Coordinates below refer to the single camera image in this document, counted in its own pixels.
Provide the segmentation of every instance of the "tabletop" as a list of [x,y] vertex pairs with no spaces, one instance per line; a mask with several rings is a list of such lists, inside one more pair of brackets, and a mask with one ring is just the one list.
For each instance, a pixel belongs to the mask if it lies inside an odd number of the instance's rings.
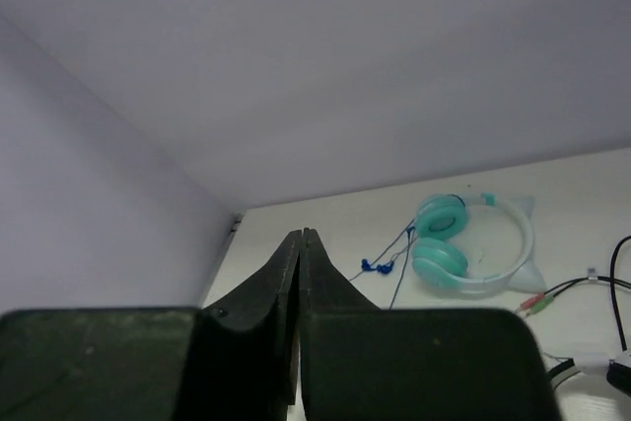
[[[631,234],[631,149],[584,155],[501,170],[459,175],[248,210],[217,273],[204,306],[229,293],[256,271],[288,232],[316,229],[329,257],[347,277],[372,261],[414,217],[419,203],[436,193],[491,192],[509,199],[533,199],[534,261],[548,287],[587,276],[593,267],[608,274],[616,243]],[[519,228],[499,211],[472,208],[465,230],[451,242],[466,254],[471,271],[484,274],[511,263],[521,248]],[[404,241],[392,249],[401,249]],[[618,278],[631,280],[631,244],[620,252]],[[376,305],[387,308],[403,259],[388,276],[366,273],[353,284]],[[631,295],[618,290],[623,322],[631,320]],[[495,307],[514,310],[527,295],[505,291],[471,299],[437,294],[408,266],[395,308]],[[620,352],[606,285],[586,283],[559,297],[526,323],[542,352]],[[556,362],[543,355],[548,366]],[[631,398],[606,381],[577,376],[557,390],[568,420],[631,419]],[[289,420],[304,420],[300,404]]]

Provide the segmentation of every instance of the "table surface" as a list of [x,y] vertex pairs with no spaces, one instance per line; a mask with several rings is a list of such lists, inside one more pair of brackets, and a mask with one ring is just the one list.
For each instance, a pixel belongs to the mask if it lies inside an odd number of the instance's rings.
[[[350,278],[360,269],[362,258],[372,261],[414,217],[418,204],[436,193],[533,197],[534,259],[548,286],[586,276],[589,267],[606,275],[616,243],[631,234],[630,184],[631,149],[625,149],[252,209],[237,230],[205,305],[229,293],[265,263],[288,232],[304,227],[319,232],[333,264]],[[464,251],[472,272],[484,274],[513,262],[522,241],[508,218],[476,207],[467,228],[452,243]],[[389,276],[366,273],[353,284],[386,308],[402,263],[398,260]],[[631,280],[628,249],[620,252],[616,276]],[[619,292],[623,321],[631,320],[631,295]],[[477,300],[446,298],[429,291],[408,266],[394,306],[513,310],[526,298],[514,291]],[[616,355],[621,350],[606,285],[590,283],[572,289],[526,322],[541,350],[552,355],[585,351]],[[548,366],[555,363],[545,356],[544,360]],[[603,379],[575,377],[558,389],[557,396],[568,420],[631,419],[631,398]],[[291,408],[288,419],[304,420],[302,405]]]

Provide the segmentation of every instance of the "white wall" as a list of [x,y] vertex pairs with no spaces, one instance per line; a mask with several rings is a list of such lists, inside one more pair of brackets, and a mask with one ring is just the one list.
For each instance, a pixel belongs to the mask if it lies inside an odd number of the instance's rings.
[[196,304],[231,223],[0,17],[0,313]]
[[235,208],[631,145],[629,0],[0,0]]

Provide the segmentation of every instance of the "ear cushion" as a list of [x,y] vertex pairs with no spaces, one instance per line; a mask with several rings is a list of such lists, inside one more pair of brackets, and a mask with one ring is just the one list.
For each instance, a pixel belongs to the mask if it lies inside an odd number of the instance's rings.
[[420,239],[412,251],[414,271],[421,278],[430,277],[429,280],[432,280],[430,283],[436,284],[433,280],[436,280],[439,269],[448,273],[446,277],[449,275],[464,277],[467,266],[466,256],[460,250],[437,239]]
[[459,233],[468,215],[462,200],[450,194],[437,194],[425,199],[416,212],[416,233],[419,237],[444,241]]

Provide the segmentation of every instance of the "blue string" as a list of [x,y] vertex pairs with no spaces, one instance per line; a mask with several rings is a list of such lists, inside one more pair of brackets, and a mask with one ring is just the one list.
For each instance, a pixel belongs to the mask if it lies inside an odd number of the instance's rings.
[[380,253],[380,255],[377,258],[375,258],[373,260],[373,263],[369,263],[366,258],[363,258],[362,259],[362,269],[360,270],[359,273],[357,273],[355,276],[350,278],[348,281],[353,281],[354,279],[356,279],[359,276],[363,275],[365,272],[370,272],[370,271],[378,271],[379,273],[381,273],[383,275],[389,274],[392,271],[392,268],[394,267],[394,261],[396,260],[396,258],[394,258],[394,259],[391,258],[388,263],[384,263],[384,264],[381,264],[381,265],[378,264],[378,261],[387,253],[388,250],[390,250],[394,245],[396,245],[396,243],[401,239],[401,237],[403,237],[403,234],[405,234],[407,232],[408,233],[407,235],[408,235],[408,238],[409,238],[410,233],[408,232],[408,230],[410,228],[412,228],[412,224],[414,224],[414,219],[412,219],[407,224],[407,226],[405,226],[403,228],[401,233],[398,236],[396,236],[396,239],[394,239],[392,241],[392,243],[389,246],[387,246],[386,249],[384,251],[382,251],[382,253]]
[[414,232],[414,228],[407,229],[407,251],[405,252],[405,262],[403,263],[403,268],[401,268],[401,276],[398,278],[398,283],[396,283],[396,289],[394,290],[394,294],[392,295],[392,301],[390,301],[389,310],[394,306],[394,301],[396,300],[396,296],[398,295],[398,290],[401,287],[401,282],[403,281],[403,275],[405,275],[405,268],[407,267],[407,262],[410,259],[410,247],[412,246],[412,232]]

